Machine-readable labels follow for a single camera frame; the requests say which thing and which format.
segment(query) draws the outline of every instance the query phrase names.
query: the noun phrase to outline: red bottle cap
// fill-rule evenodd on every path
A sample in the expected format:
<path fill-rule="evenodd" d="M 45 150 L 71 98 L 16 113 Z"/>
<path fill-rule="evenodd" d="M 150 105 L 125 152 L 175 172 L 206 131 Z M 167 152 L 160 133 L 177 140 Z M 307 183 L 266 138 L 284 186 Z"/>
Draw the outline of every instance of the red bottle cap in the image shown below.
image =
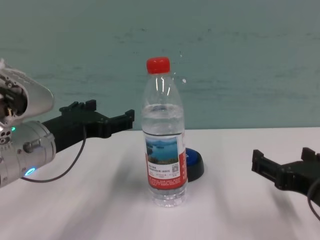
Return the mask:
<path fill-rule="evenodd" d="M 166 56 L 152 57 L 146 61 L 149 74 L 165 74 L 170 72 L 170 60 Z"/>

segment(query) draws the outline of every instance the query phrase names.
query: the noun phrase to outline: silver cylindrical joint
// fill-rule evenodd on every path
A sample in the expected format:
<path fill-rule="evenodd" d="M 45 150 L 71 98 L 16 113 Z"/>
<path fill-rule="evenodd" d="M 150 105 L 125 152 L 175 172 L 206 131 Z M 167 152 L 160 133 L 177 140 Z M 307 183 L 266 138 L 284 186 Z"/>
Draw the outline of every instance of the silver cylindrical joint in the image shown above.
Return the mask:
<path fill-rule="evenodd" d="M 55 155 L 55 138 L 40 122 L 16 126 L 10 142 L 0 145 L 0 187 L 51 162 Z"/>

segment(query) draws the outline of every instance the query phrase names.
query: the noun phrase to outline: qr code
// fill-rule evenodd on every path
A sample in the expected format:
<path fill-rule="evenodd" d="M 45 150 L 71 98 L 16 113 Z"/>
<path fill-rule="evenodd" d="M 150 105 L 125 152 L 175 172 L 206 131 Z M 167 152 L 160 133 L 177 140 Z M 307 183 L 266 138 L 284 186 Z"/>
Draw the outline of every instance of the qr code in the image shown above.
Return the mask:
<path fill-rule="evenodd" d="M 178 171 L 179 171 L 179 164 L 178 164 L 178 163 L 173 164 L 173 165 L 172 165 L 172 172 L 173 172 L 173 173 L 176 173 L 176 172 L 178 172 Z"/>

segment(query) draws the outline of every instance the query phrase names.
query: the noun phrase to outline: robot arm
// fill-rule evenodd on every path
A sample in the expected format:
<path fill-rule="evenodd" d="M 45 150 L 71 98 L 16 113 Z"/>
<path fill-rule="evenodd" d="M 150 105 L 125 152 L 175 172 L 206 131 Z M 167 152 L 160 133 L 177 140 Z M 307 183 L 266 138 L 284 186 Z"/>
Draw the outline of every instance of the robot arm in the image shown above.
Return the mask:
<path fill-rule="evenodd" d="M 131 129 L 134 110 L 117 117 L 96 112 L 96 101 L 74 102 L 61 116 L 44 123 L 29 121 L 53 108 L 53 94 L 0 60 L 0 188 L 50 163 L 56 153 L 87 138 L 109 138 Z"/>
<path fill-rule="evenodd" d="M 320 207 L 320 191 L 308 193 L 312 185 L 320 179 L 320 154 L 304 147 L 302 161 L 280 165 L 266 158 L 259 150 L 253 151 L 252 171 L 272 181 L 276 188 L 303 194 Z"/>

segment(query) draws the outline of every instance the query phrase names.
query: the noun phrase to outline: blue button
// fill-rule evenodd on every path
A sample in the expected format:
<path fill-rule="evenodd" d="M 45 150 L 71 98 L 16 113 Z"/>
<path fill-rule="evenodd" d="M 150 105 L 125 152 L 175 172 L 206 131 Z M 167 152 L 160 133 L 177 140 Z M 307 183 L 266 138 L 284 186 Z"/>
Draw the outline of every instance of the blue button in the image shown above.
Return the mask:
<path fill-rule="evenodd" d="M 190 148 L 186 148 L 185 154 L 186 154 L 186 165 L 187 166 L 192 166 L 197 163 L 198 154 L 195 150 L 190 149 Z"/>

